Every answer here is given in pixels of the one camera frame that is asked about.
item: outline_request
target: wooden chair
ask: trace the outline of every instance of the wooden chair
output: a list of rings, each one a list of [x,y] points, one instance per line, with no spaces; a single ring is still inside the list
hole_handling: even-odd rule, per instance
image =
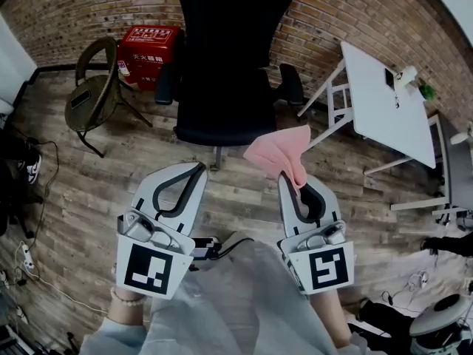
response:
[[[101,50],[106,52],[109,74],[86,78],[87,65]],[[131,91],[133,89],[118,78],[117,43],[112,37],[100,38],[84,50],[75,67],[75,85],[77,88],[69,95],[66,103],[66,123],[77,132],[81,142],[99,157],[103,158],[103,154],[86,142],[86,134],[108,120],[117,105],[124,105],[136,118],[152,127],[121,95],[120,85]]]

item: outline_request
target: table leg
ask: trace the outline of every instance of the table leg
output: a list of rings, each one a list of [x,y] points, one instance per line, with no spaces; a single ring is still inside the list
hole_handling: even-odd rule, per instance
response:
[[[301,117],[304,112],[313,104],[313,102],[324,92],[324,89],[327,88],[327,83],[331,82],[343,69],[345,68],[345,60],[342,59],[338,63],[337,68],[330,74],[327,80],[319,87],[319,89],[310,97],[309,101],[304,105],[304,107],[297,113],[297,117]]]
[[[376,167],[374,169],[367,169],[366,171],[363,171],[365,175],[370,175],[374,174],[375,172],[381,171],[383,169],[389,169],[391,167],[397,166],[398,164],[406,163],[412,160],[411,157],[405,157],[402,159],[395,160],[394,162],[384,164],[383,166]]]
[[[449,199],[447,197],[438,197],[429,200],[413,201],[412,203],[392,204],[391,210],[426,208],[427,206],[444,205],[448,203]]]
[[[432,216],[441,216],[442,214],[466,212],[468,209],[465,208],[450,208],[450,209],[439,209],[432,212]]]
[[[309,143],[309,146],[306,148],[305,151],[307,151],[308,149],[311,149],[312,147],[314,147],[316,144],[318,144],[319,142],[322,142],[326,137],[328,137],[329,135],[333,134],[334,132],[336,132],[338,129],[340,129],[343,125],[345,124],[348,124],[349,122],[351,122],[353,120],[353,111],[351,108],[347,108],[347,113],[345,113],[345,115],[343,116],[342,119],[340,119],[339,121],[337,121],[335,123],[335,125],[329,127],[327,130],[325,130],[322,134],[320,134],[320,136],[318,136],[316,139],[314,139],[312,142]]]

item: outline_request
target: chair armrest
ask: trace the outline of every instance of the chair armrest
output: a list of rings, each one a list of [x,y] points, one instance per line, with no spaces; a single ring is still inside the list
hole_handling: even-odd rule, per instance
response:
[[[180,68],[176,63],[166,63],[154,85],[154,102],[161,105],[171,105],[174,98],[174,89],[180,79]]]
[[[290,105],[302,105],[304,103],[304,90],[302,82],[294,66],[280,64],[282,83],[279,85],[278,97],[287,101]]]

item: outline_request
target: table surface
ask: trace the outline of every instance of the table surface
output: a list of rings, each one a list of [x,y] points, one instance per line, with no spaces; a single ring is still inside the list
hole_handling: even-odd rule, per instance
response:
[[[473,209],[473,163],[470,145],[468,141],[452,145],[450,138],[458,131],[441,113],[438,113],[438,118],[445,143],[446,154],[442,156],[446,156],[448,165],[446,176],[449,178],[450,202],[460,208]]]
[[[347,42],[341,43],[345,60],[355,131],[435,168],[435,154],[423,97],[410,85],[395,93],[386,85],[388,68]]]

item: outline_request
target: phone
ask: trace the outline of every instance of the phone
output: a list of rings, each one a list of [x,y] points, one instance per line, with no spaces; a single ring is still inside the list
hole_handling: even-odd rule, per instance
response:
[[[90,99],[90,91],[87,90],[82,92],[79,96],[76,96],[71,101],[71,107],[73,109],[79,107],[81,104],[85,103],[87,100]]]
[[[394,75],[387,68],[384,69],[386,84],[394,91]]]

